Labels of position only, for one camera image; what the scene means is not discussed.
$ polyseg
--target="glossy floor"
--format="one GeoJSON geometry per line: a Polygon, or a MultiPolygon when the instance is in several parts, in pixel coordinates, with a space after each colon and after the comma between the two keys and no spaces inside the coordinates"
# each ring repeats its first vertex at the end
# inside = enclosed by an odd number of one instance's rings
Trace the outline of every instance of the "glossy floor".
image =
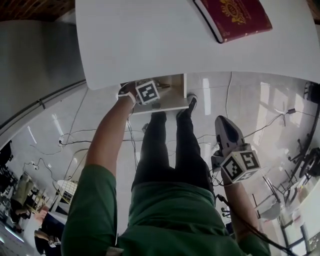
{"type": "MultiPolygon", "coordinates": [[[[216,145],[214,123],[218,115],[228,115],[244,135],[270,124],[277,115],[286,113],[288,109],[295,108],[297,111],[314,115],[317,106],[303,99],[305,83],[306,81],[301,79],[262,73],[188,74],[188,92],[198,96],[197,108],[192,115],[194,133],[199,138],[201,155],[208,165],[211,166],[210,157],[216,145]],[[232,81],[228,90],[231,75],[232,81]]],[[[81,142],[60,147],[59,140],[63,138],[63,143],[91,141],[94,129],[116,102],[117,91],[117,86],[95,91],[81,90],[47,109],[13,138],[14,158],[8,164],[9,167],[18,176],[24,168],[39,187],[46,188],[49,195],[55,193],[53,179],[61,180],[73,175],[72,179],[77,180],[89,143],[81,142]],[[68,135],[64,135],[70,132],[72,134],[69,138],[68,135]],[[35,170],[28,164],[32,161],[36,164],[40,161],[39,169],[35,170]]],[[[246,142],[251,143],[252,148],[257,151],[262,166],[254,177],[244,182],[247,192],[255,195],[257,203],[271,194],[262,178],[263,175],[277,187],[287,179],[285,170],[290,172],[294,167],[288,161],[288,156],[296,155],[297,139],[305,140],[306,133],[314,121],[312,116],[300,112],[286,114],[285,122],[279,117],[270,126],[246,138],[246,142]]],[[[166,122],[166,140],[171,166],[175,165],[176,113],[168,112],[166,122]]],[[[140,140],[144,136],[141,129],[149,121],[150,114],[132,115],[129,118],[134,130],[134,139],[138,140],[135,143],[137,158],[140,157],[140,140]]],[[[124,137],[130,138],[128,126],[124,137]]],[[[116,177],[119,234],[128,224],[131,184],[135,175],[134,157],[132,143],[124,141],[117,160],[116,177]]],[[[223,190],[221,186],[215,187],[216,193],[223,194],[223,190]]],[[[217,209],[220,210],[221,206],[218,203],[217,209]]]]}

